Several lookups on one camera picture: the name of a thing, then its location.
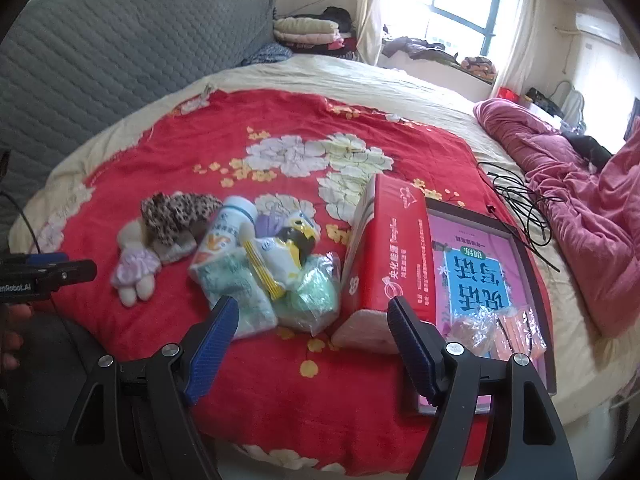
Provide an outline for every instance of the white bottle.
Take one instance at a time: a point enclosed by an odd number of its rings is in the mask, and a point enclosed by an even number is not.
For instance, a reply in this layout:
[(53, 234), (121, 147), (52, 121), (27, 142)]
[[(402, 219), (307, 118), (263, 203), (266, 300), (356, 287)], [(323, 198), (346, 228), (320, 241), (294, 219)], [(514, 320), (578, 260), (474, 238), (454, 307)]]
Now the white bottle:
[(258, 210), (253, 203), (241, 196), (227, 197), (191, 261), (191, 278), (197, 282), (199, 267), (238, 247), (241, 226), (246, 223), (254, 226), (257, 218)]

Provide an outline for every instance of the screw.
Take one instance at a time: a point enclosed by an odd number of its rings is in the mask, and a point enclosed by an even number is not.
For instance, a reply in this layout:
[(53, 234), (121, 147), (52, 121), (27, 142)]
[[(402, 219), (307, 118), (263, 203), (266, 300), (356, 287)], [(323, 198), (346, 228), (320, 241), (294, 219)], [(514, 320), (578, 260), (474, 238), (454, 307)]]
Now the screw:
[(465, 352), (465, 347), (460, 343), (449, 343), (447, 345), (447, 352), (451, 355), (462, 355)]
[(513, 356), (513, 360), (520, 366), (527, 366), (529, 364), (529, 358), (524, 354), (516, 354)]
[(113, 357), (111, 357), (110, 355), (103, 355), (98, 360), (98, 366), (100, 368), (109, 368), (112, 364), (113, 364)]
[(180, 351), (180, 347), (177, 344), (169, 343), (162, 347), (162, 355), (164, 357), (173, 357)]

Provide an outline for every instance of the green oval label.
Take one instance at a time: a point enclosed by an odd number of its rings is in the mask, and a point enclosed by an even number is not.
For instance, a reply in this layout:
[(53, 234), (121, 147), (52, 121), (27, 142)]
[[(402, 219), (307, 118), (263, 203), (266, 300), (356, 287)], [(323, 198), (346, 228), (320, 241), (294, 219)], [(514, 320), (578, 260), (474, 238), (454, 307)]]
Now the green oval label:
[(460, 252), (465, 256), (471, 256), (478, 260), (486, 260), (486, 254), (484, 254), (480, 249), (474, 249), (473, 247), (460, 247)]

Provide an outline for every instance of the beige bed sheet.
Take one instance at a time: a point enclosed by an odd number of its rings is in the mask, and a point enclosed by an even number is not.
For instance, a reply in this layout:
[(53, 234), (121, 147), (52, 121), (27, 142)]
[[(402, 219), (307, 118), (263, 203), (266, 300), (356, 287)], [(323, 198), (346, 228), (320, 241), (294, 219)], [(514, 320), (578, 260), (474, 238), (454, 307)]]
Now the beige bed sheet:
[[(520, 173), (503, 148), (478, 125), (472, 104), (459, 94), (401, 72), (321, 56), (294, 56), (278, 64), (253, 65), (205, 77), (131, 114), (89, 140), (50, 175), (44, 189), (26, 207), (36, 232), (47, 218), (73, 197), (78, 185), (103, 161), (134, 145), (175, 105), (202, 92), (207, 84), (223, 91), (273, 88), (322, 94), (351, 105), (363, 105), (439, 126), (465, 139), (476, 159)], [(30, 248), (22, 220), (10, 233), (14, 251)], [(561, 269), (557, 273), (536, 259), (553, 312), (558, 394), (554, 403), (563, 423), (571, 422), (610, 399), (640, 364), (640, 322), (616, 339), (598, 336), (556, 244), (543, 251)]]

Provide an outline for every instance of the white curtain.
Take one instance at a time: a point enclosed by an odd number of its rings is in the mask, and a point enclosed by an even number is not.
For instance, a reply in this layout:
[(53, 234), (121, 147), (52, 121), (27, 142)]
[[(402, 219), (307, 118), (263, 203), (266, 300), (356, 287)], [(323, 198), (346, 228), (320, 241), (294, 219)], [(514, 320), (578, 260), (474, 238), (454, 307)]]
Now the white curtain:
[(501, 86), (516, 94), (522, 94), (529, 76), (538, 46), (540, 20), (545, 12), (546, 0), (518, 0), (516, 27), (507, 57), (507, 63), (498, 73), (491, 97), (495, 97)]
[(382, 0), (358, 0), (356, 24), (360, 59), (375, 65), (382, 51)]

